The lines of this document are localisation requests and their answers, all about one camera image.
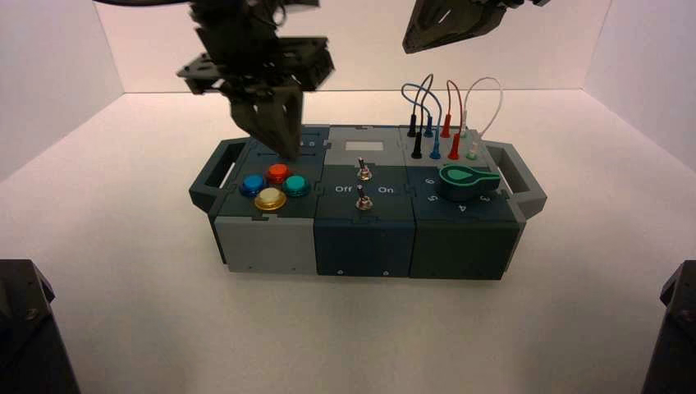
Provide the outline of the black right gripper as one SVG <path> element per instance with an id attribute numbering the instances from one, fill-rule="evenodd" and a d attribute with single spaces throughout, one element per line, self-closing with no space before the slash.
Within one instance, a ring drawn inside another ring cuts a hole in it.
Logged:
<path id="1" fill-rule="evenodd" d="M 407 54 L 486 35 L 509 10 L 550 0 L 416 1 L 402 47 Z"/>

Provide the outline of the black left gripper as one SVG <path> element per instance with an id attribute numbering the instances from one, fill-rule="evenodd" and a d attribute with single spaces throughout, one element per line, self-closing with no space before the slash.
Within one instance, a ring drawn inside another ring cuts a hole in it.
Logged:
<path id="1" fill-rule="evenodd" d="M 243 131 L 280 157 L 297 159 L 303 93 L 315 91 L 334 71 L 327 38 L 279 37 L 272 30 L 196 33 L 205 51 L 176 75 L 193 94 L 226 95 L 231 118 Z"/>

